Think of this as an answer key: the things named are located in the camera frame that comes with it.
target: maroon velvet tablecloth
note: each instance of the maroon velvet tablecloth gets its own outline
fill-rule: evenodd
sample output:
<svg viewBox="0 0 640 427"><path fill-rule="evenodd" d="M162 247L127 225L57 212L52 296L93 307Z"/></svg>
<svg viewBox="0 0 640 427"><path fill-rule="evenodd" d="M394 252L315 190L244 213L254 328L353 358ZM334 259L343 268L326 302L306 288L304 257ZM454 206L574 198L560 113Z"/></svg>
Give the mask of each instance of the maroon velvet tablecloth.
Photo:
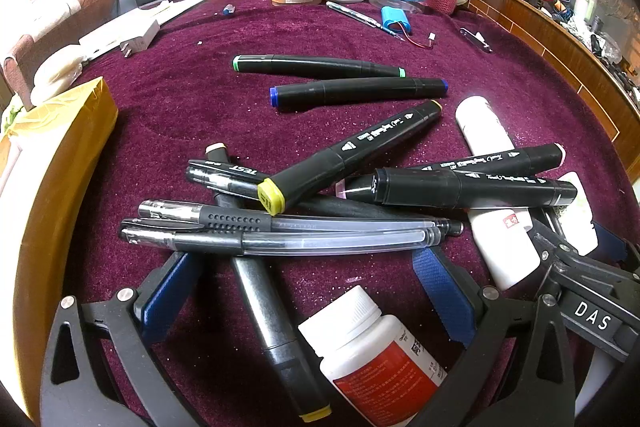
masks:
<svg viewBox="0 0 640 427"><path fill-rule="evenodd" d="M400 66L408 76L449 82L442 119L418 139L378 158L373 166L408 166L469 155L455 109L484 96L516 146L562 144L567 159L553 176L575 170L604 227L640 239L638 204L620 160L587 106L541 57L486 18L460 11L411 16L414 38L436 33L432 50L369 28L325 6L273 7L270 0L208 0L162 28L148 51L124 59L119 51L93 62L81 82L104 76L120 110L84 198L68 256L65 292L81 302L109 299L138 285L168 252L126 245L117 237L123 217L148 198L210 203L210 192L187 182L187 160L223 141L239 163L277 172L322 147L415 105L416 101L319 107L279 114L269 88L298 78L240 74L238 54L316 55ZM356 10L380 18L369 4ZM459 35L481 31L494 49L485 54ZM489 282L470 231L448 238L444 251ZM260 353L227 261L212 263L181 311L168 340L154 347L176 386L209 425L299 426L288 399ZM271 263L290 315L299 324L360 284L384 314L397 315L447 369L461 352L450 342L416 279L407 254ZM144 414L113 351L108 359L128 404ZM326 383L334 413L319 424L366 422Z"/></svg>

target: red label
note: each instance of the red label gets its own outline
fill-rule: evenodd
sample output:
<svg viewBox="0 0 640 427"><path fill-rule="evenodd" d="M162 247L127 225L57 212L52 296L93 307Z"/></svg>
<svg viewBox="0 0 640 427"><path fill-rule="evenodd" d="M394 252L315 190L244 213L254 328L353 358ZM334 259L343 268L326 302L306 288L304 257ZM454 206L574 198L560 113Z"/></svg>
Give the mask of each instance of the red label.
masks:
<svg viewBox="0 0 640 427"><path fill-rule="evenodd" d="M413 416L437 390L395 342L334 384L376 427L395 425Z"/></svg>
<svg viewBox="0 0 640 427"><path fill-rule="evenodd" d="M504 223L505 227L507 227L507 229L510 229L511 227L519 223L518 216L516 216L515 214L509 214L509 216L505 217L502 222Z"/></svg>

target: wooden sideboard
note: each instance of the wooden sideboard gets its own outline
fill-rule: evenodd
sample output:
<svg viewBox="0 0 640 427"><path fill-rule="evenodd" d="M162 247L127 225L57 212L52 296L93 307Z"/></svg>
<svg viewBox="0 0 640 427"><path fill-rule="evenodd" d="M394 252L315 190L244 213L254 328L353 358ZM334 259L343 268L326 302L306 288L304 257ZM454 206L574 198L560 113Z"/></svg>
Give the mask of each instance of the wooden sideboard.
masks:
<svg viewBox="0 0 640 427"><path fill-rule="evenodd" d="M523 40L562 75L606 131L630 181L638 180L640 111L600 61L562 26L522 0L470 0L468 8Z"/></svg>

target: white bottle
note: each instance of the white bottle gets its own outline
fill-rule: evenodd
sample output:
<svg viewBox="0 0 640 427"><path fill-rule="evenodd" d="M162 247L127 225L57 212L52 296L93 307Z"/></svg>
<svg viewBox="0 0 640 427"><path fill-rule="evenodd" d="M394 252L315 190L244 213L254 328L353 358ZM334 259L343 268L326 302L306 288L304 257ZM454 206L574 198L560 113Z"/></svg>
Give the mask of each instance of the white bottle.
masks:
<svg viewBox="0 0 640 427"><path fill-rule="evenodd" d="M320 371L376 427L402 427L447 373L393 315L356 286L298 327Z"/></svg>
<svg viewBox="0 0 640 427"><path fill-rule="evenodd" d="M463 100L456 121L474 156L514 148L507 131L482 96ZM527 235L533 226L526 208L470 210L474 240L498 290L504 291L540 265L540 256Z"/></svg>

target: silver bolt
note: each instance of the silver bolt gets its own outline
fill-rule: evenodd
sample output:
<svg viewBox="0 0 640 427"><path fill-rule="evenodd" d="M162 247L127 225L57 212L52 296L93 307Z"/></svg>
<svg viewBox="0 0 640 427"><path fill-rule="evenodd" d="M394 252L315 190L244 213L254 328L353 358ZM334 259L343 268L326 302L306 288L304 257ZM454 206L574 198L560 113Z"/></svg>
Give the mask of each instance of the silver bolt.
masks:
<svg viewBox="0 0 640 427"><path fill-rule="evenodd" d="M76 300L71 295L67 295L62 299L62 301L60 301L60 307L63 310L66 310L67 308L71 308L71 306L74 305L74 302L76 302Z"/></svg>
<svg viewBox="0 0 640 427"><path fill-rule="evenodd" d="M118 292L118 301L126 302L133 296L133 290L131 288L123 288Z"/></svg>
<svg viewBox="0 0 640 427"><path fill-rule="evenodd" d="M500 296L500 292L493 286L485 286L482 288L482 296L490 301L495 301Z"/></svg>
<svg viewBox="0 0 640 427"><path fill-rule="evenodd" d="M556 305L556 299L554 299L553 295L549 295L548 293L545 293L542 296L542 301L546 304L546 306L555 306Z"/></svg>

